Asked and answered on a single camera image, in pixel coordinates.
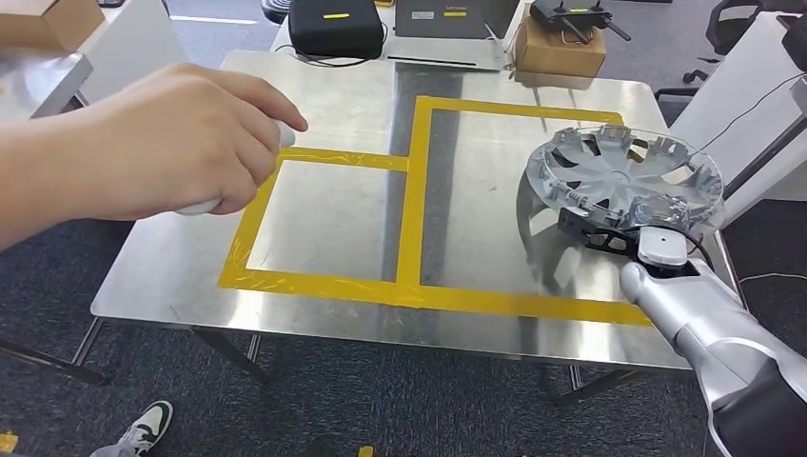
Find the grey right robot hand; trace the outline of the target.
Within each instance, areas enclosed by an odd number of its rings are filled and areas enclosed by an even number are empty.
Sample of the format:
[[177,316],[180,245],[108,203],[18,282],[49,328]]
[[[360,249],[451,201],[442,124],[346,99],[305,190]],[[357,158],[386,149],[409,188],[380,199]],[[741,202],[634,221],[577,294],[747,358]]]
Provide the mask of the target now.
[[668,194],[636,197],[628,211],[626,226],[633,228],[650,225],[688,230],[691,227],[688,202]]

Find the person's hand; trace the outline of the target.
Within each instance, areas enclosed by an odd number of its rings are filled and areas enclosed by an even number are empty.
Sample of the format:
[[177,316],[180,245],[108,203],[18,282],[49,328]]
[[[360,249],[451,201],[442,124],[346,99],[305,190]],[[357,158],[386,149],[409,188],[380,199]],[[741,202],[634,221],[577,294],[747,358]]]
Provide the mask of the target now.
[[176,65],[75,113],[76,211],[136,219],[215,202],[237,212],[273,172],[298,108],[266,80]]

